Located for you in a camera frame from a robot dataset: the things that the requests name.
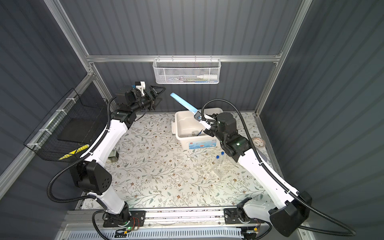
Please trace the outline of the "blue capped test tube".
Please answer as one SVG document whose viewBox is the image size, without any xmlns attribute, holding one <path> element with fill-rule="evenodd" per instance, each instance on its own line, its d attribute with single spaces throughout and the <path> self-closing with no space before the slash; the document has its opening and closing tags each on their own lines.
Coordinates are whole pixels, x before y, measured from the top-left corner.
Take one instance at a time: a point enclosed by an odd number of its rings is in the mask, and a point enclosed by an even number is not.
<svg viewBox="0 0 384 240">
<path fill-rule="evenodd" d="M 215 159 L 215 163 L 214 163 L 214 170 L 215 171 L 219 170 L 219 167 L 221 166 L 221 163 L 222 163 L 222 158 L 219 155 L 217 155 L 216 159 Z"/>
<path fill-rule="evenodd" d="M 219 165 L 222 165 L 226 160 L 226 154 L 225 152 L 221 152 L 219 156 L 217 156 Z"/>
</svg>

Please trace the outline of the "white plastic storage box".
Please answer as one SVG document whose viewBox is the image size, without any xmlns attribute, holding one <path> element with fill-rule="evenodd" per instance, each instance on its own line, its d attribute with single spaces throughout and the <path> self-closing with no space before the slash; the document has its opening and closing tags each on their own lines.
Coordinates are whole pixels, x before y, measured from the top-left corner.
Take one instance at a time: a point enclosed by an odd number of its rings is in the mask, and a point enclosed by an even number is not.
<svg viewBox="0 0 384 240">
<path fill-rule="evenodd" d="M 197 150 L 214 148 L 219 145 L 216 137 L 204 133 L 206 128 L 194 118 L 190 111 L 179 111 L 175 113 L 172 121 L 172 133 L 180 142 L 183 150 Z"/>
</svg>

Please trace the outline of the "blue plastic box lid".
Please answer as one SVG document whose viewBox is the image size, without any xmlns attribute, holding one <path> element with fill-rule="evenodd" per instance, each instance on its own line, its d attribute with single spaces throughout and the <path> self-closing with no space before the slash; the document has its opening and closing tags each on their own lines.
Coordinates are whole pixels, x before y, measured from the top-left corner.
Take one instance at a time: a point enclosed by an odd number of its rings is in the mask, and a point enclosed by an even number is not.
<svg viewBox="0 0 384 240">
<path fill-rule="evenodd" d="M 179 104 L 181 104 L 184 108 L 186 108 L 187 110 L 189 110 L 190 112 L 192 112 L 193 114 L 196 114 L 198 112 L 198 109 L 195 108 L 193 105 L 191 105 L 190 103 L 188 103 L 186 100 L 184 100 L 183 98 L 181 98 L 179 95 L 175 94 L 175 93 L 171 93 L 170 96 L 176 100 Z"/>
</svg>

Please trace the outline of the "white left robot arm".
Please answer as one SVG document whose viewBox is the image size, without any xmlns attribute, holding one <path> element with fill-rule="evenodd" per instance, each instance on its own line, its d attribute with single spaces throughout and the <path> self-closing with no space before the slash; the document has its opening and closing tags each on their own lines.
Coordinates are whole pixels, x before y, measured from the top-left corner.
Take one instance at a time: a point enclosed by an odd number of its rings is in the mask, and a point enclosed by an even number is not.
<svg viewBox="0 0 384 240">
<path fill-rule="evenodd" d="M 120 138 L 137 120 L 138 112 L 153 111 L 161 102 L 164 87 L 136 82 L 116 93 L 116 109 L 108 111 L 107 125 L 96 141 L 82 154 L 82 162 L 70 169 L 75 186 L 95 199 L 111 215 L 119 215 L 127 207 L 114 188 L 106 162 Z"/>
</svg>

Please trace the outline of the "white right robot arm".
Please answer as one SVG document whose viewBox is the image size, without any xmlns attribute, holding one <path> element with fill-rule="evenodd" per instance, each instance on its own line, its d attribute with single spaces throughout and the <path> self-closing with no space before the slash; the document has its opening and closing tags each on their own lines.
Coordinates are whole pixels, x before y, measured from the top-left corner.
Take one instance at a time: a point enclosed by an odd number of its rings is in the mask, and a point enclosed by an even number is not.
<svg viewBox="0 0 384 240">
<path fill-rule="evenodd" d="M 204 133 L 216 137 L 222 150 L 245 168 L 266 190 L 271 204 L 263 204 L 246 198 L 237 204 L 234 214 L 240 222 L 261 220 L 273 226 L 281 235 L 289 237 L 308 218 L 309 210 L 291 194 L 298 191 L 285 181 L 252 149 L 252 141 L 241 136 L 237 122 L 231 113 L 203 115 L 196 112 L 194 118 L 204 126 Z"/>
</svg>

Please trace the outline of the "clear tape roll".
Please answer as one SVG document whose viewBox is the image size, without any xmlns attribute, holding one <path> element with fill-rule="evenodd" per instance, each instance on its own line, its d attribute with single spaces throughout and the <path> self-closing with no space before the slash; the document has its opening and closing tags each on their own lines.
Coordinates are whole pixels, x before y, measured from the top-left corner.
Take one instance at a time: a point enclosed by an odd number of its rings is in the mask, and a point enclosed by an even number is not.
<svg viewBox="0 0 384 240">
<path fill-rule="evenodd" d="M 263 147 L 265 147 L 265 145 L 266 145 L 265 140 L 263 140 L 262 138 L 259 138 L 259 137 L 254 137 L 254 138 L 253 138 L 253 143 L 254 143 L 254 145 L 255 145 L 257 148 L 263 148 Z"/>
</svg>

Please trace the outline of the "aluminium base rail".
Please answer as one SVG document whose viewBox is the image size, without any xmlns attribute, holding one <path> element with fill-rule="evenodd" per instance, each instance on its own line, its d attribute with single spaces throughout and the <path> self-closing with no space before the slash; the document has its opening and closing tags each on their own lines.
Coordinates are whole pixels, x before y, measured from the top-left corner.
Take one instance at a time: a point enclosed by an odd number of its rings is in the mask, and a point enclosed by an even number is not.
<svg viewBox="0 0 384 240">
<path fill-rule="evenodd" d="M 130 209 L 127 220 L 120 220 L 104 210 L 76 210 L 67 213 L 60 230 L 257 227 L 261 231 L 268 228 L 279 231 L 282 227 L 270 219 L 270 207 L 270 204 L 257 202 L 248 212 L 235 206 Z"/>
</svg>

